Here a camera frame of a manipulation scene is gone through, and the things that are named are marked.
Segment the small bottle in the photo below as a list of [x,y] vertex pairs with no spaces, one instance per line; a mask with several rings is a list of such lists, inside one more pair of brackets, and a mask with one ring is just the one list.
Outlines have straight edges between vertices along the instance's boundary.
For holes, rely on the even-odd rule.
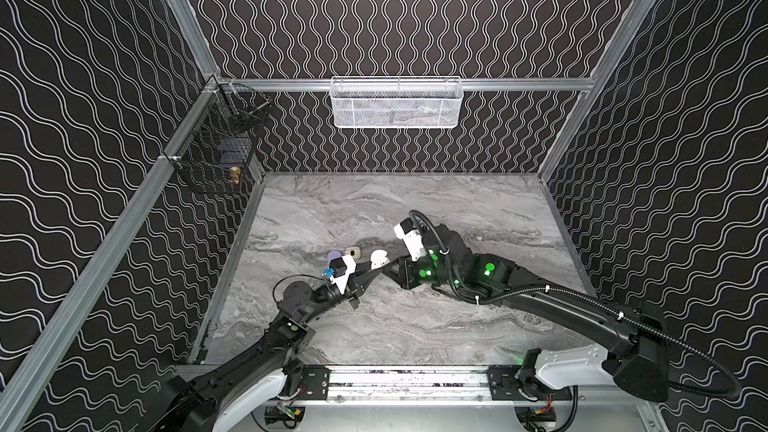
[[230,182],[234,185],[240,183],[240,168],[238,166],[230,167]]

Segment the floor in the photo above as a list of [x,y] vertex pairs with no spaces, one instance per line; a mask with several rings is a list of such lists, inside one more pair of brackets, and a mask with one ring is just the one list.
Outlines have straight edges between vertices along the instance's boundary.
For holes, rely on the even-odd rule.
[[[460,232],[476,252],[584,290],[533,176],[269,176],[206,362],[223,363],[257,340],[277,313],[273,285],[288,274],[318,275],[329,250],[406,254],[392,226],[412,208]],[[516,364],[530,348],[588,343],[529,313],[464,304],[427,286],[403,291],[384,276],[357,310],[342,304],[312,327],[309,363]]]

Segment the black wire basket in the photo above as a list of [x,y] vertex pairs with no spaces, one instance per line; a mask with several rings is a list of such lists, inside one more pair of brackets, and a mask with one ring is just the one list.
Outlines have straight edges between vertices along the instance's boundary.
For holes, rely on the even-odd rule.
[[230,82],[221,84],[219,91],[231,110],[228,125],[234,134],[261,127],[264,119],[270,114],[273,101],[258,90]]
[[256,148],[255,130],[269,113],[271,100],[258,95],[253,114],[215,96],[187,138],[180,158],[172,160],[184,183],[199,194],[248,195],[255,179],[249,165]]

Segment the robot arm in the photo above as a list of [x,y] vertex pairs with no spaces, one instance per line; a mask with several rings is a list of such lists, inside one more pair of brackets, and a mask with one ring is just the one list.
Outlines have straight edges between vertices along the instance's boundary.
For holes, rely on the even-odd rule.
[[138,430],[226,432],[266,400],[289,398],[299,389],[303,364],[297,357],[315,334],[307,323],[342,302],[356,308],[387,263],[378,255],[376,269],[370,262],[350,262],[349,256],[334,259],[315,289],[302,281],[288,284],[279,313],[259,341],[208,374],[188,381],[173,376]]
[[[379,273],[405,289],[430,284],[468,304],[531,312],[595,342],[571,350],[529,350],[504,388],[516,388],[531,400],[569,385],[611,383],[654,402],[665,401],[669,387],[724,398],[740,392],[733,372],[664,332],[664,316],[653,304],[601,301],[549,282],[507,258],[475,254],[461,235],[443,224],[434,226],[418,211],[411,211],[395,232],[406,243],[407,256],[388,263],[384,251],[375,251],[372,261],[364,264],[344,256],[331,261],[318,288],[302,281],[289,284],[277,305],[278,315],[259,341],[208,374],[189,381],[174,376],[161,388],[139,430],[226,432],[264,401],[294,398],[302,370],[297,356],[315,333],[307,323],[342,302],[356,308]],[[709,390],[669,382],[669,344],[719,369],[731,387]]]

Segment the purple object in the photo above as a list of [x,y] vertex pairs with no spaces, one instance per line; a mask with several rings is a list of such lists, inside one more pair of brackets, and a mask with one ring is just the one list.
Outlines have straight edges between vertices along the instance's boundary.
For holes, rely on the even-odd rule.
[[341,252],[337,250],[332,250],[331,252],[328,252],[328,263],[331,264],[331,261],[334,258],[341,258],[342,255],[343,254],[341,254]]

